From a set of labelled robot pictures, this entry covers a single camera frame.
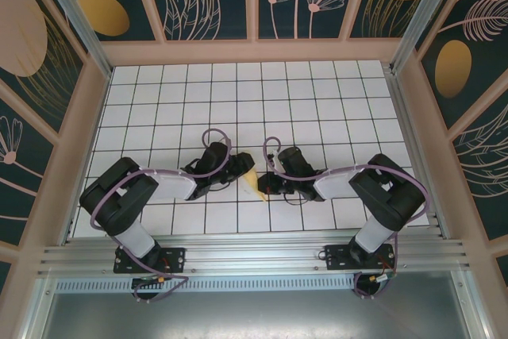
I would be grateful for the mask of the grey metal sheet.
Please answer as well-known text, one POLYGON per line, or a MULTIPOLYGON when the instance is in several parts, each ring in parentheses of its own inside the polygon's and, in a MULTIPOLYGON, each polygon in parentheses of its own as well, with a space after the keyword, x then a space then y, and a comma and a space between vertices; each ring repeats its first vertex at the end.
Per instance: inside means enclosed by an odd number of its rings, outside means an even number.
POLYGON ((470 272, 399 272, 352 290, 57 294, 38 280, 24 339, 493 339, 470 272))

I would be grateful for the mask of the aluminium mounting rail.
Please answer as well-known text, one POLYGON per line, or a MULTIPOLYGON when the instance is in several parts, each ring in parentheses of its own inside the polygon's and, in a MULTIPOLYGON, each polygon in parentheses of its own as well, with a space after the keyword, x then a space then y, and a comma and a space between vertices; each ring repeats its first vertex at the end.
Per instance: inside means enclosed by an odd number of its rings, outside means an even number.
MULTIPOLYGON (((325 273, 318 253, 349 239, 348 231, 315 231, 175 235, 158 241, 186 250, 186 275, 304 275, 325 273)), ((100 237, 47 247, 37 272, 62 278, 111 276, 115 248, 110 239, 100 237)), ((461 241, 444 239, 435 229, 408 229, 399 236, 399 272, 461 271, 471 263, 461 241)))

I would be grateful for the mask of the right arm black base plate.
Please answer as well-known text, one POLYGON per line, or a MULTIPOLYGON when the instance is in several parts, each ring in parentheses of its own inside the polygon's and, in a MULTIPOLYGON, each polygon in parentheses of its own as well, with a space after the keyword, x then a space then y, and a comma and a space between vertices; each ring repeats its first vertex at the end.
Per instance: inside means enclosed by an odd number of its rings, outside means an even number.
POLYGON ((388 264, 389 268, 394 267, 395 260, 396 255, 391 244, 381 245, 380 249, 363 263, 358 263, 350 257, 347 245, 326 245, 324 247, 324 261, 329 271, 376 270, 380 272, 384 263, 388 264))

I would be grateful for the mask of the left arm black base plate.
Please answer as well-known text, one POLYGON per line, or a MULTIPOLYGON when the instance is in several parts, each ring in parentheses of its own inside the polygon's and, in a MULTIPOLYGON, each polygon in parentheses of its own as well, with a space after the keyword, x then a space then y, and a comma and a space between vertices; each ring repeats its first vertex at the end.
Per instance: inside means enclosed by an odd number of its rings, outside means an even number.
MULTIPOLYGON (((153 248, 138 260, 151 269, 164 273, 182 273, 186 257, 185 248, 153 248)), ((147 272, 124 249, 117 247, 113 265, 115 274, 140 274, 147 272)))

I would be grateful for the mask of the aluminium side rail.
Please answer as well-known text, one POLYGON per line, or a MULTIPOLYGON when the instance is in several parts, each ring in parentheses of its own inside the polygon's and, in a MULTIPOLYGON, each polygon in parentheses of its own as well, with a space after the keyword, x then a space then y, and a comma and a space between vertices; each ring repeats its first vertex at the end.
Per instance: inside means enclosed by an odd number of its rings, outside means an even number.
POLYGON ((444 239, 450 239, 450 232, 443 215, 441 203, 436 193, 433 180, 430 176, 429 166, 426 161, 425 153, 421 145, 418 132, 416 129, 416 123, 413 115, 410 111, 410 105, 406 100, 404 90, 401 81, 396 75, 386 75, 387 84, 391 97, 394 101, 394 107, 396 109, 398 118, 401 121, 402 134, 408 140, 409 144, 409 156, 413 165, 414 172, 417 179, 426 187, 430 197, 430 207, 428 215, 433 215, 437 219, 437 224, 440 227, 441 235, 444 239))

